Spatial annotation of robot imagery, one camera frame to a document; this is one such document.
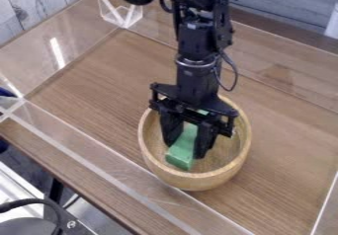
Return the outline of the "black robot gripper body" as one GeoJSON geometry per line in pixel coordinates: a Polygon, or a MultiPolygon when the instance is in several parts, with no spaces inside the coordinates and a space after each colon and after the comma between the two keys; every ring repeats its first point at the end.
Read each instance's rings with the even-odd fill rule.
{"type": "Polygon", "coordinates": [[[152,83],[149,108],[180,115],[183,123],[197,126],[209,122],[217,129],[217,135],[232,136],[237,110],[220,100],[221,60],[211,59],[188,62],[177,59],[176,80],[173,84],[152,83]]]}

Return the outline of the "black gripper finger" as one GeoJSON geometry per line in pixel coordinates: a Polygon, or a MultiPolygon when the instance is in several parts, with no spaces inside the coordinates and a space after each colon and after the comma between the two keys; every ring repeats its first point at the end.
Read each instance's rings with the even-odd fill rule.
{"type": "Polygon", "coordinates": [[[166,146],[172,146],[183,132],[183,119],[179,114],[160,110],[160,126],[166,146]]]}
{"type": "Polygon", "coordinates": [[[203,159],[207,151],[212,148],[217,136],[217,129],[209,122],[203,122],[197,126],[196,137],[193,141],[193,158],[203,159]]]}

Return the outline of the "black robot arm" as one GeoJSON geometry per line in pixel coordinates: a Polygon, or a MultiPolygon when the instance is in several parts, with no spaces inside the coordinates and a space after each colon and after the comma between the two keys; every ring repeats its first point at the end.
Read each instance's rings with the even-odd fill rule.
{"type": "Polygon", "coordinates": [[[229,0],[124,0],[144,6],[158,1],[172,14],[177,52],[173,84],[153,83],[149,107],[160,114],[165,145],[177,140],[183,125],[196,126],[192,157],[201,159],[216,137],[229,137],[237,110],[221,101],[217,91],[223,63],[232,60],[224,48],[232,44],[233,28],[229,19],[229,0]]]}

